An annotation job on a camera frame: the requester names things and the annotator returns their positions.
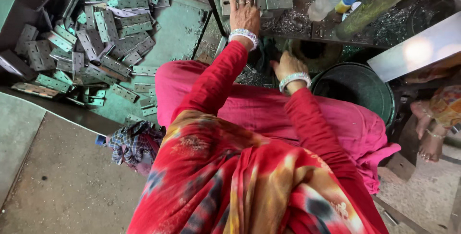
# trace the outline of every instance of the pink pants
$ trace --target pink pants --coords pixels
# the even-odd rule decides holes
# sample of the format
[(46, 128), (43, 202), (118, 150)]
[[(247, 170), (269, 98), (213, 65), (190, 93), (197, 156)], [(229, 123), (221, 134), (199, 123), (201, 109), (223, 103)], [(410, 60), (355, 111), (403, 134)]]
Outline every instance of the pink pants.
[[(158, 69), (155, 93), (160, 125), (168, 128), (174, 109), (207, 67), (191, 60), (168, 62)], [(315, 98), (340, 145), (363, 176), (368, 191), (377, 193), (377, 165), (383, 158), (399, 151), (400, 146), (387, 143), (384, 122), (372, 111), (350, 102), (320, 96)], [(277, 89), (234, 84), (218, 117), (261, 135), (299, 146), (297, 133), (285, 113), (284, 105), (288, 99)]]

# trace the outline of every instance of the white sparkly bangle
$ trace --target white sparkly bangle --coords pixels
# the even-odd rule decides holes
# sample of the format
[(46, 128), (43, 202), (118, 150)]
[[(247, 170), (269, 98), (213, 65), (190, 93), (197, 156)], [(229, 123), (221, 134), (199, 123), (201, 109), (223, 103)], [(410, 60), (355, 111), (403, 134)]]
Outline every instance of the white sparkly bangle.
[(246, 30), (246, 29), (233, 30), (229, 35), (229, 42), (231, 42), (234, 36), (243, 36), (251, 40), (251, 42), (253, 42), (253, 48), (251, 48), (250, 51), (253, 51), (258, 47), (258, 37), (249, 30)]
[(306, 81), (308, 84), (308, 87), (311, 86), (311, 78), (306, 72), (297, 72), (297, 73), (292, 73), (291, 75), (285, 77), (279, 84), (279, 90), (281, 93), (285, 91), (285, 87), (295, 81), (295, 80), (303, 80)]

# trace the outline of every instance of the foot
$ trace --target foot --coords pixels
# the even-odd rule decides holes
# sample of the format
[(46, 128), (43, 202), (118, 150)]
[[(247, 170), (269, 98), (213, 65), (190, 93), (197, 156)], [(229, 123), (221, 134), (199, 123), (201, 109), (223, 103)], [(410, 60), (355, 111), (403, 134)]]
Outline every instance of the foot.
[(434, 121), (430, 124), (429, 128), (432, 128), (431, 133), (424, 130), (423, 138), (419, 143), (419, 155), (426, 161), (426, 162), (437, 162), (442, 154), (442, 145), (443, 145), (443, 137), (445, 137), (448, 133), (441, 124), (436, 124)]
[(429, 101), (414, 101), (410, 104), (410, 108), (413, 114), (418, 118), (416, 133), (418, 133), (418, 138), (421, 139), (432, 120), (432, 111), (429, 108)]

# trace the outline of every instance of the red sleeve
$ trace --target red sleeve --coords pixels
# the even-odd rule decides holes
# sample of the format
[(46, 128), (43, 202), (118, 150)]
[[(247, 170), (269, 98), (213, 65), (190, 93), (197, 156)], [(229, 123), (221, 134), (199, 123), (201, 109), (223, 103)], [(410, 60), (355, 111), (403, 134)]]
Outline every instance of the red sleeve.
[(296, 91), (285, 109), (297, 131), (301, 146), (318, 154), (330, 166), (363, 215), (378, 231), (388, 234), (372, 197), (363, 184), (363, 178), (339, 145), (312, 93), (307, 88)]
[(173, 112), (171, 121), (184, 110), (196, 110), (216, 116), (226, 102), (232, 84), (247, 64), (247, 59), (246, 48), (240, 42), (230, 42), (193, 84), (191, 92)]

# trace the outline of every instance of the hand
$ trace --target hand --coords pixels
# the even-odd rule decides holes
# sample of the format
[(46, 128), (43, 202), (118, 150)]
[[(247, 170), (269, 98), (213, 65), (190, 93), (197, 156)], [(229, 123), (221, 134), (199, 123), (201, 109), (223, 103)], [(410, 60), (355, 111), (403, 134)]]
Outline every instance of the hand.
[[(236, 0), (229, 0), (229, 3), (230, 30), (246, 29), (258, 35), (261, 16), (258, 9), (253, 6), (253, 0), (238, 0), (238, 7)], [(232, 40), (242, 43), (248, 51), (253, 48), (253, 43), (246, 37), (235, 36)]]
[[(279, 81), (282, 81), (287, 76), (296, 72), (309, 72), (308, 66), (292, 56), (288, 51), (285, 51), (280, 59), (280, 63), (271, 60), (271, 66), (274, 69), (275, 75)], [(292, 81), (287, 85), (287, 90), (290, 95), (294, 94), (301, 88), (306, 88), (307, 84), (303, 80)]]

